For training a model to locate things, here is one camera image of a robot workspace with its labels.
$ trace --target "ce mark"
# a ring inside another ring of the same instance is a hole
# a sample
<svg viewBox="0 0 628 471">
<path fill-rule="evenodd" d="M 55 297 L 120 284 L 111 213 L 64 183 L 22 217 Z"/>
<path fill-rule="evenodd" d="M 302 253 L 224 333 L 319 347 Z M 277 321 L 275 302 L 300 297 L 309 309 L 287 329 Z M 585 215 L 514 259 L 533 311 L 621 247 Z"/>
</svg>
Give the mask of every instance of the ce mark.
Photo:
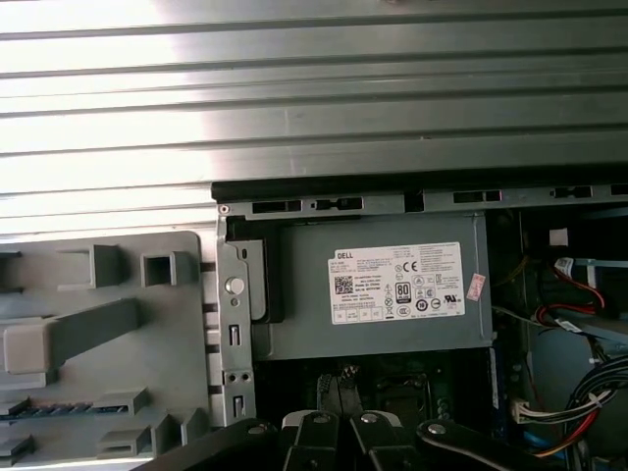
<svg viewBox="0 0 628 471">
<path fill-rule="evenodd" d="M 418 272 L 419 270 L 416 268 L 416 266 L 417 266 L 417 262 L 411 262 L 411 263 L 410 262 L 405 262 L 403 264 L 403 271 L 405 273 L 410 273 L 410 270 L 408 269 L 408 267 L 409 267 L 409 268 L 412 269 L 413 272 Z"/>
</svg>

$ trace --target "80 plus logo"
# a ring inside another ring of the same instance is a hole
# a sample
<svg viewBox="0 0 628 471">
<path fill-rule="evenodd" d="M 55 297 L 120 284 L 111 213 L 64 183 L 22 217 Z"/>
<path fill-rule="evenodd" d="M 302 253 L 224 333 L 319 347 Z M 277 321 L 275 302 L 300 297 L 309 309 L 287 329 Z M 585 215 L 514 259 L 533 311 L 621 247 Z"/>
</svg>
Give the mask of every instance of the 80 plus logo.
<svg viewBox="0 0 628 471">
<path fill-rule="evenodd" d="M 397 304 L 406 304 L 412 300 L 410 283 L 397 283 L 394 285 L 394 294 Z"/>
</svg>

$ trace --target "aluminum panel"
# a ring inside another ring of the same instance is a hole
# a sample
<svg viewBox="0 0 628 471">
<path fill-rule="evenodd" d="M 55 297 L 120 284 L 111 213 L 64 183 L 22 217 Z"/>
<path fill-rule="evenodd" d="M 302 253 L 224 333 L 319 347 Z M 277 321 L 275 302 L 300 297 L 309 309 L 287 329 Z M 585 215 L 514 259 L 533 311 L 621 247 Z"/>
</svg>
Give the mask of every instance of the aluminum panel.
<svg viewBox="0 0 628 471">
<path fill-rule="evenodd" d="M 620 0 L 4 1 L 0 31 L 11 237 L 213 224 L 180 185 L 626 162 Z"/>
</svg>

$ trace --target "yellow cable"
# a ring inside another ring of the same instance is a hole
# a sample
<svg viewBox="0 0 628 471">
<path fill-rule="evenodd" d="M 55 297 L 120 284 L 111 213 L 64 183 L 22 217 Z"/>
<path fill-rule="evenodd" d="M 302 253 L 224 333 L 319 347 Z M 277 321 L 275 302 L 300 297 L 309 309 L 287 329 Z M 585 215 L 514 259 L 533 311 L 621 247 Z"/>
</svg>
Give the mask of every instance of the yellow cable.
<svg viewBox="0 0 628 471">
<path fill-rule="evenodd" d="M 529 261 L 530 261 L 530 257 L 528 255 L 524 255 L 523 258 L 521 259 L 521 262 L 519 262 L 519 265 L 517 265 L 515 269 L 512 270 L 512 272 L 510 272 L 503 280 L 495 283 L 493 287 L 494 288 L 501 287 L 502 285 L 505 285 L 506 283 L 509 283 L 515 278 L 517 278 L 521 274 L 521 272 L 523 272 L 523 270 L 526 268 L 526 265 L 528 265 Z"/>
<path fill-rule="evenodd" d="M 563 451 L 568 446 L 572 446 L 576 442 L 577 442 L 576 440 L 572 440 L 572 441 L 566 442 L 566 443 L 564 443 L 562 445 L 555 446 L 554 448 L 550 448 L 550 449 L 546 449 L 545 451 L 540 451 L 538 453 L 534 453 L 534 455 L 536 457 L 538 457 L 538 458 L 545 458 L 545 457 L 548 457 L 548 456 L 552 456 L 553 454 L 557 454 L 559 451 Z"/>
</svg>

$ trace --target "power supply label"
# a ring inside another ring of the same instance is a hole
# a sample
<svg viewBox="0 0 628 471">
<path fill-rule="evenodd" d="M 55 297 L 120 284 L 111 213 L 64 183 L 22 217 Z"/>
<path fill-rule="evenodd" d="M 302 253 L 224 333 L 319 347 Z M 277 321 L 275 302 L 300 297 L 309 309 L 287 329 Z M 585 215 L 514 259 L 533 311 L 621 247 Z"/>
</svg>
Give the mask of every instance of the power supply label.
<svg viewBox="0 0 628 471">
<path fill-rule="evenodd" d="M 464 314 L 458 242 L 336 250 L 328 267 L 334 324 Z"/>
</svg>

